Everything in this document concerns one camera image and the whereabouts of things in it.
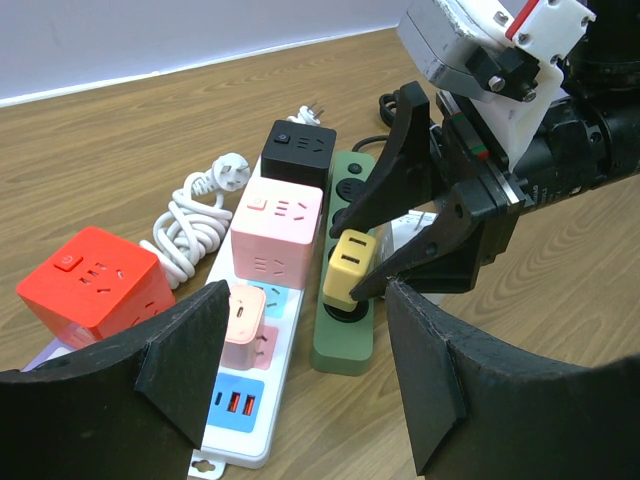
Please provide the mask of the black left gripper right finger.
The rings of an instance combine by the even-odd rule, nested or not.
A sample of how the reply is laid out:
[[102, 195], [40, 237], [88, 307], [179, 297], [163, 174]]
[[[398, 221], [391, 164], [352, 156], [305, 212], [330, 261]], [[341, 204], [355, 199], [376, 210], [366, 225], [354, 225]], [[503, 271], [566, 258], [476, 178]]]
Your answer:
[[416, 473], [635, 479], [639, 358], [581, 367], [510, 345], [401, 282], [388, 327]]

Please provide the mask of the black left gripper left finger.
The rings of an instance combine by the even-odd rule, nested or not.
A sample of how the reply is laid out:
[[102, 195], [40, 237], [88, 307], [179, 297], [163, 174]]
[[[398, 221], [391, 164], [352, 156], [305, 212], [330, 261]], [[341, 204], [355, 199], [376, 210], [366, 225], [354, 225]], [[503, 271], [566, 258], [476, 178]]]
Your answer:
[[229, 316], [226, 281], [30, 371], [1, 374], [4, 479], [184, 479]]

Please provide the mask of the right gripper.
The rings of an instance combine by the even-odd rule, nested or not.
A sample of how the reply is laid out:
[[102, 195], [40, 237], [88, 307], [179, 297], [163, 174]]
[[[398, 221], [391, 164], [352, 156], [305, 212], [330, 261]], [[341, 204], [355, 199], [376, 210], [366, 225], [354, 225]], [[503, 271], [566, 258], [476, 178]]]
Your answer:
[[[471, 103], [441, 92], [444, 154], [460, 179], [431, 226], [351, 290], [360, 301], [398, 280], [419, 293], [458, 294], [475, 287], [479, 270], [503, 253], [519, 217], [597, 188], [609, 179], [606, 122], [564, 99], [552, 104], [515, 171]], [[366, 232], [444, 195], [443, 134], [416, 82], [400, 87], [385, 146], [355, 200], [330, 229]]]

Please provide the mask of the white cube adapter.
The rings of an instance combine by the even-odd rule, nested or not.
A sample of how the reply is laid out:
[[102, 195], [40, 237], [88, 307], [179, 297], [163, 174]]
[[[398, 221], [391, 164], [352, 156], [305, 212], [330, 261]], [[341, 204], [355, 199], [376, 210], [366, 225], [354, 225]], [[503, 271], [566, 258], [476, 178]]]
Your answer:
[[378, 246], [373, 266], [377, 267], [387, 260], [424, 228], [430, 226], [436, 217], [436, 213], [410, 210], [405, 215], [378, 226], [375, 231]]

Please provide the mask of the yellow green charger plug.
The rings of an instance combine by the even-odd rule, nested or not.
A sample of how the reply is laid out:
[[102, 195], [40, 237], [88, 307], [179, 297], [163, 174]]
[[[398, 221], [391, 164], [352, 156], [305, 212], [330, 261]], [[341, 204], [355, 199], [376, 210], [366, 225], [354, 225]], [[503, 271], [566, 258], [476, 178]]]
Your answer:
[[351, 290], [364, 278], [376, 253], [376, 239], [347, 229], [336, 244], [328, 262], [322, 294], [323, 302], [344, 312], [352, 312], [358, 302]]

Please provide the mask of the purple power strip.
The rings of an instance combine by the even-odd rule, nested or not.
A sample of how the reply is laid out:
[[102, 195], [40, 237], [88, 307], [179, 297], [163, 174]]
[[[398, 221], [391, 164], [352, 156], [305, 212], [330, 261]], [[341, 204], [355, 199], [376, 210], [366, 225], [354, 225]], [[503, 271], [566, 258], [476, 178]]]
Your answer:
[[42, 363], [58, 358], [60, 356], [67, 355], [74, 352], [75, 349], [69, 345], [59, 341], [57, 338], [52, 340], [31, 362], [29, 362], [23, 369], [23, 372], [28, 372], [41, 365]]

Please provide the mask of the red cube socket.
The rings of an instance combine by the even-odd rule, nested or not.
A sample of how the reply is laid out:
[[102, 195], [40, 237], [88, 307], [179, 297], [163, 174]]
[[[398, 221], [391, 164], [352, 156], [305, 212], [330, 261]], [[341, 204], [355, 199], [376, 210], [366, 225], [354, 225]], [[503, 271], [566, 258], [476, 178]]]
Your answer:
[[97, 227], [81, 230], [16, 287], [62, 343], [83, 348], [175, 304], [157, 256]]

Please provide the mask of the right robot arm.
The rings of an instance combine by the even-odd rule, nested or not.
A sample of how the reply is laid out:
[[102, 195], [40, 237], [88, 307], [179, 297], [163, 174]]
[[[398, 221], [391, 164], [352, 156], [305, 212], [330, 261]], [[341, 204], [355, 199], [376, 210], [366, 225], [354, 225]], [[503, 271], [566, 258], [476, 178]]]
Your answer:
[[635, 479], [639, 358], [585, 368], [430, 301], [474, 288], [519, 218], [639, 171], [635, 1], [415, 1], [398, 34], [439, 90], [399, 90], [384, 149], [332, 237], [434, 201], [433, 223], [361, 279], [383, 297], [415, 469], [428, 479]]

